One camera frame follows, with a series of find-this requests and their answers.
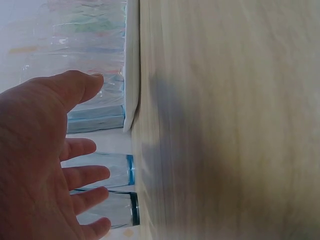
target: plastic packaging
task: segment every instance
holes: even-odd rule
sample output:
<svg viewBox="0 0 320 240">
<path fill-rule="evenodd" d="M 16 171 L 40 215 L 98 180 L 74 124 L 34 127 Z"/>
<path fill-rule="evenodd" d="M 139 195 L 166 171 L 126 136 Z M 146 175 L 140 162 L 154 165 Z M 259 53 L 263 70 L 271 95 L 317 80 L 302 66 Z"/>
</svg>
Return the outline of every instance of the plastic packaging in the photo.
<svg viewBox="0 0 320 240">
<path fill-rule="evenodd" d="M 107 167 L 110 170 L 110 178 L 91 183 L 85 186 L 85 188 L 101 186 L 112 188 L 135 184 L 135 167 L 132 155 L 95 152 L 61 162 L 63 168 L 87 165 Z"/>
<path fill-rule="evenodd" d="M 126 1 L 73 1 L 44 4 L 34 35 L 51 50 L 98 47 L 123 52 Z"/>
<path fill-rule="evenodd" d="M 83 190 L 71 191 L 71 194 L 81 193 Z M 111 221 L 111 228 L 126 228 L 140 224 L 138 196 L 135 192 L 110 191 L 107 200 L 90 208 L 76 218 L 81 225 L 86 225 L 107 217 Z"/>
<path fill-rule="evenodd" d="M 68 114 L 68 133 L 120 128 L 124 122 L 124 78 L 122 55 L 54 51 L 30 55 L 22 69 L 20 82 L 49 77 L 67 70 L 104 76 L 101 91 L 91 100 L 77 105 Z"/>
</svg>

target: fingernail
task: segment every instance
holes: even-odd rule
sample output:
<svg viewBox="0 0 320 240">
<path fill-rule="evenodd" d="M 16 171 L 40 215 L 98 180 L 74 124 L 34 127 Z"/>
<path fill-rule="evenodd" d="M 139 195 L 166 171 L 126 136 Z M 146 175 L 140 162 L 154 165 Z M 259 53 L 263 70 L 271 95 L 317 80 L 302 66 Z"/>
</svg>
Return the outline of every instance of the fingernail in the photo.
<svg viewBox="0 0 320 240">
<path fill-rule="evenodd" d="M 101 73 L 94 73 L 94 74 L 91 74 L 91 76 L 93 76 L 93 77 L 102 77 L 102 74 Z"/>
</svg>

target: clear glass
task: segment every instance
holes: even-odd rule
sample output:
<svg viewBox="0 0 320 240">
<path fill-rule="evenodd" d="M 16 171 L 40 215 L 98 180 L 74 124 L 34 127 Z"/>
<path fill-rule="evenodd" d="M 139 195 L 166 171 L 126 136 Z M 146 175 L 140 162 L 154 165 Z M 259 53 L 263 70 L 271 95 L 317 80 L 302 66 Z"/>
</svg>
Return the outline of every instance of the clear glass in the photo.
<svg viewBox="0 0 320 240">
<path fill-rule="evenodd" d="M 86 189 L 71 191 L 78 194 Z M 81 225 L 87 225 L 100 218 L 107 217 L 111 228 L 126 228 L 140 224 L 139 203 L 135 192 L 110 191 L 107 200 L 78 215 L 76 218 Z"/>
<path fill-rule="evenodd" d="M 61 162 L 63 168 L 87 165 L 105 166 L 110 170 L 110 178 L 86 185 L 85 188 L 121 187 L 135 184 L 135 167 L 132 155 L 95 152 Z"/>
<path fill-rule="evenodd" d="M 86 133 L 104 129 L 122 128 L 124 126 L 125 116 L 103 116 L 84 119 L 68 119 L 67 134 Z"/>
</svg>

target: countertop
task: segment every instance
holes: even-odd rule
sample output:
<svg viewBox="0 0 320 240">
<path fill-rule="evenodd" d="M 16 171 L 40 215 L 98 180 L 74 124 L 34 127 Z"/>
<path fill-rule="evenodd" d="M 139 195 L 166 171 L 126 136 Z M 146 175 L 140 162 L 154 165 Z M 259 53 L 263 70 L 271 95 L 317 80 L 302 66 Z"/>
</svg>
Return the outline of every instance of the countertop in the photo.
<svg viewBox="0 0 320 240">
<path fill-rule="evenodd" d="M 140 1 L 141 239 L 320 239 L 319 11 Z"/>
</svg>

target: palm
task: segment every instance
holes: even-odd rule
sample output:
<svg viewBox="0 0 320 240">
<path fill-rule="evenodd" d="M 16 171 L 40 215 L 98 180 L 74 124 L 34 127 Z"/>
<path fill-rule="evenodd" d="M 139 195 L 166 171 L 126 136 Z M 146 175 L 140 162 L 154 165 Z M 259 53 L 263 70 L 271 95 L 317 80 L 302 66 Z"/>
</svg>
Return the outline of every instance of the palm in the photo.
<svg viewBox="0 0 320 240">
<path fill-rule="evenodd" d="M 16 203 L 17 209 L 10 209 L 7 202 L 3 205 L 8 205 L 10 214 L 20 206 L 22 213 L 32 212 L 31 219 L 21 219 L 21 227 L 30 239 L 96 240 L 110 228 L 107 218 L 89 225 L 79 225 L 76 219 L 76 215 L 108 197 L 106 188 L 74 195 L 69 192 L 108 178 L 109 170 L 103 166 L 60 165 L 60 161 L 96 150 L 89 139 L 65 138 L 67 112 L 92 98 L 102 80 L 69 71 L 33 79 L 0 95 L 0 150 L 5 156 L 0 167 L 10 172 L 0 180 L 18 183 L 15 192 L 11 187 L 3 190 L 12 196 L 10 204 Z"/>
</svg>

